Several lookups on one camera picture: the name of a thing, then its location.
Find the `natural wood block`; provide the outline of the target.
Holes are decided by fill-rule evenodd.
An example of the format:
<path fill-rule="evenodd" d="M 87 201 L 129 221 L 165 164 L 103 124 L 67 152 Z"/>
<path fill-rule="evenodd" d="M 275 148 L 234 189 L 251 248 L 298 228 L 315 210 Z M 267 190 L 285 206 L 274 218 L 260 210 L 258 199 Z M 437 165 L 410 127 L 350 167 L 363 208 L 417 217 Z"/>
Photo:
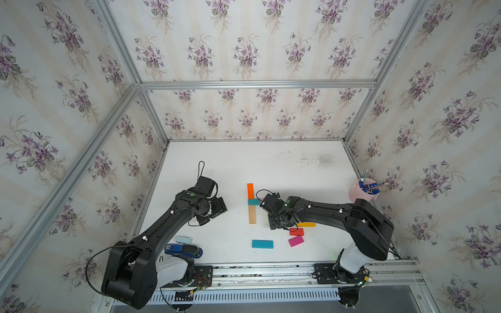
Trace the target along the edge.
<path fill-rule="evenodd" d="M 248 213 L 249 213 L 249 224 L 256 224 L 257 223 L 257 214 L 256 214 L 256 208 L 254 205 L 248 206 Z"/>

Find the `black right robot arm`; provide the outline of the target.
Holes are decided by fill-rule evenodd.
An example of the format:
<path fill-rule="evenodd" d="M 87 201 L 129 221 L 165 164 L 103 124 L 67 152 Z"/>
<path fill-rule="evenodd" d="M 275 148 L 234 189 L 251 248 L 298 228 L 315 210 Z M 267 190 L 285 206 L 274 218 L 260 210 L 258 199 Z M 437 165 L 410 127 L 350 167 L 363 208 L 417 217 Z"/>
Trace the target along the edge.
<path fill-rule="evenodd" d="M 371 260 L 386 261 L 390 253 L 394 225 L 366 200 L 333 204 L 297 196 L 282 200 L 277 194 L 268 194 L 260 207 L 268 214 L 271 230 L 288 230 L 301 222 L 313 222 L 349 233 L 353 243 L 340 253 L 336 272 L 354 275 Z"/>

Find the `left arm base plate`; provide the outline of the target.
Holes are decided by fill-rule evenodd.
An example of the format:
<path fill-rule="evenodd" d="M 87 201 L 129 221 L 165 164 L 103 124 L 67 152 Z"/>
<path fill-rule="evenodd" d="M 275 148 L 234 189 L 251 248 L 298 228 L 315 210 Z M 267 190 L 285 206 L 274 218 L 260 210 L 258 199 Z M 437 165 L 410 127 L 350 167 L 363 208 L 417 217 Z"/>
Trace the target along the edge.
<path fill-rule="evenodd" d="M 195 266 L 194 275 L 186 282 L 175 281 L 162 286 L 162 288 L 207 288 L 212 286 L 214 266 Z"/>

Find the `small teal wooden block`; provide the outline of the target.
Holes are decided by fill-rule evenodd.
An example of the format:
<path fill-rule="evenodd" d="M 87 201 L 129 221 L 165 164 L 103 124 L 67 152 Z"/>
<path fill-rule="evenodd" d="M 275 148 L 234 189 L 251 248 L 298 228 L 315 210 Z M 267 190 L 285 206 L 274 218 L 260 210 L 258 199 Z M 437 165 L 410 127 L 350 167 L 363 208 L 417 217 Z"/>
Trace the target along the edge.
<path fill-rule="evenodd" d="M 249 199 L 247 202 L 249 206 L 259 206 L 261 204 L 261 201 L 257 198 Z"/>

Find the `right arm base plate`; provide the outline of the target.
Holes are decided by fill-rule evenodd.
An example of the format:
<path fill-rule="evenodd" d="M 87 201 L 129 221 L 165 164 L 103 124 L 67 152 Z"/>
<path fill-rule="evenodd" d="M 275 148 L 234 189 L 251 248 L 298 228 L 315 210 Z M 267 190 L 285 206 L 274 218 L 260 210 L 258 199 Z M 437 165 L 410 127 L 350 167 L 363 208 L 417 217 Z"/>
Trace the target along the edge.
<path fill-rule="evenodd" d="M 368 274 L 365 267 L 351 273 L 337 263 L 316 263 L 313 268 L 312 277 L 318 284 L 359 284 Z"/>

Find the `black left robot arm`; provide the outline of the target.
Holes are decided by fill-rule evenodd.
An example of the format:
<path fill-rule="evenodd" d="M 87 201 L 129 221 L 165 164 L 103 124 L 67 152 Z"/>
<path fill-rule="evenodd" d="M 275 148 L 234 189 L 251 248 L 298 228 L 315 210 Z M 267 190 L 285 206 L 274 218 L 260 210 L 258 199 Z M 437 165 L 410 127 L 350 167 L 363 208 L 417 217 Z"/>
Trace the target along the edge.
<path fill-rule="evenodd" d="M 194 260 L 188 256 L 167 256 L 165 247 L 195 216 L 201 225 L 227 211 L 223 198 L 206 198 L 184 190 L 169 209 L 145 232 L 126 243 L 111 246 L 100 291 L 135 309 L 143 308 L 155 290 L 174 281 L 192 278 Z"/>

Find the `orange wooden block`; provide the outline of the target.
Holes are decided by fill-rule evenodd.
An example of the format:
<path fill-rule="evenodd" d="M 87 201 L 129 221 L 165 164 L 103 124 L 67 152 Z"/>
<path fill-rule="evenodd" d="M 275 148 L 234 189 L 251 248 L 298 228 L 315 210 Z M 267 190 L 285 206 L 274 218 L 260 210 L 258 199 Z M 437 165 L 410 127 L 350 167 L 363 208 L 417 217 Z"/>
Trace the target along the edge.
<path fill-rule="evenodd" d="M 247 196 L 249 200 L 253 200 L 255 197 L 254 194 L 254 185 L 252 183 L 247 184 Z"/>

